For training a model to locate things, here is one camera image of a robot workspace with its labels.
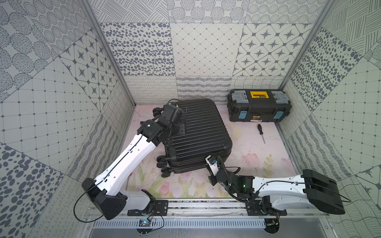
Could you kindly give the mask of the black ribbed hard-shell suitcase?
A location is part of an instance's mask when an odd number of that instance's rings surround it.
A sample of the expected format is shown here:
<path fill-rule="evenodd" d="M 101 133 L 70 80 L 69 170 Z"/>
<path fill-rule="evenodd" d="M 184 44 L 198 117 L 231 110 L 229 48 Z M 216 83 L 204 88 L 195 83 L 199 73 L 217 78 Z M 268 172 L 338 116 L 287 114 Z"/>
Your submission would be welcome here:
<path fill-rule="evenodd" d="M 196 99 L 171 104 L 184 111 L 181 119 L 185 119 L 185 131 L 171 136 L 164 145 L 166 154 L 157 157 L 161 176 L 204 169 L 209 155 L 225 162 L 233 143 L 214 101 Z"/>

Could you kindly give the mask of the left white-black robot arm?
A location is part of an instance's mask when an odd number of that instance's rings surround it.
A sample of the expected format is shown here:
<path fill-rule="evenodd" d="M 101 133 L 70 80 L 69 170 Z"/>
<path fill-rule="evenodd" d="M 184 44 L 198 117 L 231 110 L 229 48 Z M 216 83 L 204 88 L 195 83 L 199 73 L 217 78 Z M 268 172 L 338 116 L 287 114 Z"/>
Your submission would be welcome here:
<path fill-rule="evenodd" d="M 153 110 L 154 118 L 141 123 L 136 135 L 116 160 L 96 178 L 86 178 L 82 183 L 84 195 L 101 212 L 112 220 L 124 209 L 152 214 L 155 197 L 147 190 L 127 191 L 125 181 L 141 161 L 158 145 L 166 144 L 173 136 L 186 132 L 186 106 L 168 102 Z"/>

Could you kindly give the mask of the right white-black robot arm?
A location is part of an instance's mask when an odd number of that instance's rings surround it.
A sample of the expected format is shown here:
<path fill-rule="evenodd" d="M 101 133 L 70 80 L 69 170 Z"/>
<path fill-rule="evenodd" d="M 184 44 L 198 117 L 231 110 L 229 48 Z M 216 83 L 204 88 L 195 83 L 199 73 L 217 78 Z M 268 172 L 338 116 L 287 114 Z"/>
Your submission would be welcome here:
<path fill-rule="evenodd" d="M 323 213 L 343 215 L 343 203 L 350 201 L 340 195 L 334 179 L 309 169 L 285 178 L 239 176 L 217 164 L 208 164 L 207 169 L 212 185 L 222 185 L 231 197 L 263 214 L 316 208 Z"/>

